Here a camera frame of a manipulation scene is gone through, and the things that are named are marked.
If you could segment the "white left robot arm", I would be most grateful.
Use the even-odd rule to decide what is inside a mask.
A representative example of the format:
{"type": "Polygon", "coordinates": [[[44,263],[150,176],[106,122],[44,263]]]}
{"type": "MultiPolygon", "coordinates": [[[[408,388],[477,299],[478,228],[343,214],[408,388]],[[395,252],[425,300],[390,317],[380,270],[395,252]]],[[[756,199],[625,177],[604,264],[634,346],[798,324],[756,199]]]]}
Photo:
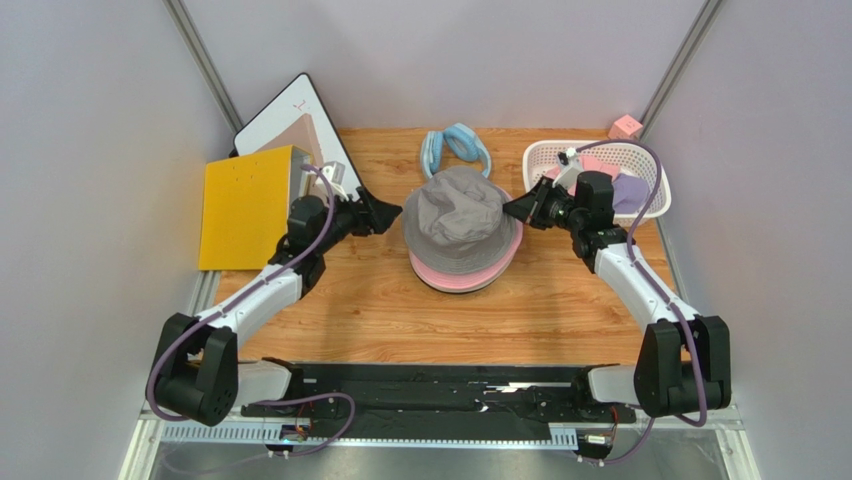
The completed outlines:
{"type": "Polygon", "coordinates": [[[216,426],[236,407],[285,397],[292,377],[285,362],[242,362],[238,353],[263,325],[316,286],[326,252],[349,236],[385,233],[403,211],[363,187],[356,192],[356,198],[294,200],[286,234],[252,281],[196,316],[176,313],[164,323],[145,387],[153,413],[167,421],[216,426]]]}

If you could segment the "grey hat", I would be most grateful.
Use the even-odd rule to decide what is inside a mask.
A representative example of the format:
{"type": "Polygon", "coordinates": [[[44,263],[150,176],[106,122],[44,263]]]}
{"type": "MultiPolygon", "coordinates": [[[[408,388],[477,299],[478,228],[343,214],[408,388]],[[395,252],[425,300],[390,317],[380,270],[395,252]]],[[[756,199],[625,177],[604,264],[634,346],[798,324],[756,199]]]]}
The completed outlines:
{"type": "Polygon", "coordinates": [[[409,253],[443,274],[468,275],[496,266],[515,248],[519,234],[517,221],[503,210],[510,199],[470,167],[434,174],[403,206],[409,253]]]}

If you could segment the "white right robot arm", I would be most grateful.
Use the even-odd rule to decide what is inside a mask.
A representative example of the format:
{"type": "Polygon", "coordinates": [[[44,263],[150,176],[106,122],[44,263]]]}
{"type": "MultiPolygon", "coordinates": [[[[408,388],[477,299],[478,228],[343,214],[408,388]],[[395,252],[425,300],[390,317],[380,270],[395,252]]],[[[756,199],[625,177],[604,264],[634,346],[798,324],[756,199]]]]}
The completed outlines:
{"type": "Polygon", "coordinates": [[[702,426],[710,411],[731,401],[730,330],[720,317],[699,314],[653,272],[632,233],[615,224],[613,198],[611,177],[589,171],[578,176],[573,193],[543,177],[503,210],[535,229],[568,231],[575,255],[643,332],[634,365],[593,366],[582,374],[588,397],[702,426]]]}

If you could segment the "pink bucket hat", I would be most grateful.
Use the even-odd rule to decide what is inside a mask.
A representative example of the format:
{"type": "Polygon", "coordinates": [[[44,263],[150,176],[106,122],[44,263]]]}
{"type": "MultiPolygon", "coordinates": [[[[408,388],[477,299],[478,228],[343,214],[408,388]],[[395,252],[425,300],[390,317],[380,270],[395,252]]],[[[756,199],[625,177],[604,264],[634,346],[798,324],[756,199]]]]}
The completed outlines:
{"type": "Polygon", "coordinates": [[[517,221],[517,226],[519,227],[519,234],[518,234],[518,237],[517,237],[517,240],[516,240],[516,243],[515,243],[515,248],[510,252],[510,254],[508,256],[506,256],[506,257],[504,257],[504,259],[500,260],[497,263],[496,266],[491,267],[489,269],[486,269],[486,270],[483,270],[483,271],[480,271],[480,272],[477,272],[477,273],[474,273],[474,274],[468,274],[468,275],[443,274],[443,273],[436,272],[434,270],[427,268],[424,264],[422,264],[422,262],[415,259],[415,257],[412,254],[410,254],[409,251],[408,251],[409,262],[411,264],[413,271],[415,272],[415,274],[420,279],[421,278],[442,278],[442,277],[444,277],[444,278],[447,278],[447,277],[462,277],[462,278],[464,278],[464,277],[467,277],[467,278],[493,278],[493,277],[497,277],[497,278],[499,278],[508,269],[509,265],[514,260],[515,255],[516,255],[516,253],[517,253],[517,251],[520,247],[521,240],[523,238],[523,232],[522,232],[522,227],[520,226],[520,223],[518,221],[517,221]]]}

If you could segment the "pink and beige reversible hat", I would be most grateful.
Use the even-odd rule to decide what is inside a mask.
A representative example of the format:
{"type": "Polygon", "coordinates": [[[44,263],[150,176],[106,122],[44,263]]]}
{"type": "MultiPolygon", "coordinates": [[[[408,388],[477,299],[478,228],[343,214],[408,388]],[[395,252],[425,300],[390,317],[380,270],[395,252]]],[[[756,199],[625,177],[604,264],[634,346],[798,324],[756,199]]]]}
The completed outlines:
{"type": "Polygon", "coordinates": [[[493,278],[467,278],[467,277],[447,277],[447,278],[421,278],[420,281],[429,288],[452,295],[464,295],[481,291],[497,280],[493,278]]]}

